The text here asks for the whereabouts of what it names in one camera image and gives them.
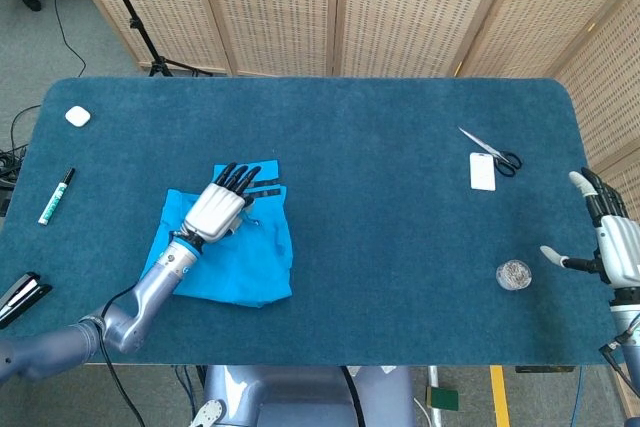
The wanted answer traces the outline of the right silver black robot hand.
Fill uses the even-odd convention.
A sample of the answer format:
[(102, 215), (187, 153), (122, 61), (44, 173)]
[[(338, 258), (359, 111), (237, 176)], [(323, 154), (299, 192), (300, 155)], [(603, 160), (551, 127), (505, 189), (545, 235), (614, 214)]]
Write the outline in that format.
[(594, 257), (579, 259), (540, 247), (554, 265), (598, 274), (613, 289), (639, 287), (639, 223), (629, 217), (621, 194), (586, 167), (569, 173), (571, 183), (585, 200), (597, 237)]

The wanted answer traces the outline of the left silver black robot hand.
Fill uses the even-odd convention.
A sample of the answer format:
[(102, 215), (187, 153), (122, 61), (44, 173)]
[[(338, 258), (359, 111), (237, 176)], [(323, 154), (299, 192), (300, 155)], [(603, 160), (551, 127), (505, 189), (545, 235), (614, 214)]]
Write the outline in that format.
[(261, 170), (261, 166), (236, 162), (224, 166), (186, 214), (181, 235), (207, 244), (223, 238), (252, 203), (245, 191)]

